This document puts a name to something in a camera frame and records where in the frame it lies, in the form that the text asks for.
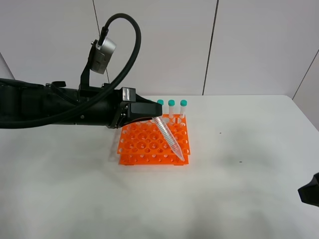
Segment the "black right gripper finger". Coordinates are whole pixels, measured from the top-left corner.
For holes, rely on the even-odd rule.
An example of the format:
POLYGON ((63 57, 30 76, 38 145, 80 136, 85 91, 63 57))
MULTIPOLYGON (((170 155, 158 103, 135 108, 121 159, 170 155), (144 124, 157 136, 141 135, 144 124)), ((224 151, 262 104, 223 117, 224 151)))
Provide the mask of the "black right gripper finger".
POLYGON ((308 184, 299 188, 298 193, 303 203, 319 206, 319 173, 308 184))

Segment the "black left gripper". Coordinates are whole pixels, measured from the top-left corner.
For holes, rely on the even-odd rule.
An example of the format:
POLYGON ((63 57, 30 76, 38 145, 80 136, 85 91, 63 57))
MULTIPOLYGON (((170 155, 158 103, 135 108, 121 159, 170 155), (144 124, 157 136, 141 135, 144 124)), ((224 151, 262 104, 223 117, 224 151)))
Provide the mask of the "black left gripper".
POLYGON ((159 103, 136 94, 135 88, 122 87, 76 117, 77 125, 98 125, 108 128, 151 120, 162 115, 159 103))

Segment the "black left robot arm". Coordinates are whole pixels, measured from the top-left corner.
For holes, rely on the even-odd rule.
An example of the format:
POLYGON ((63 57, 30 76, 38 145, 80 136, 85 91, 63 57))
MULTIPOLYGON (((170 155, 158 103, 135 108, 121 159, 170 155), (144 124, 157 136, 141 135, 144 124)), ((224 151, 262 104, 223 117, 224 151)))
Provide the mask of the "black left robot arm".
MULTIPOLYGON (((40 85, 1 79, 0 119, 25 122, 51 117, 88 101, 100 91, 97 87, 84 91, 69 89, 60 81, 40 85)), ((134 88, 122 87, 113 90, 81 114, 61 120, 58 124, 121 128, 161 115, 162 106, 159 103, 139 96, 134 88)))

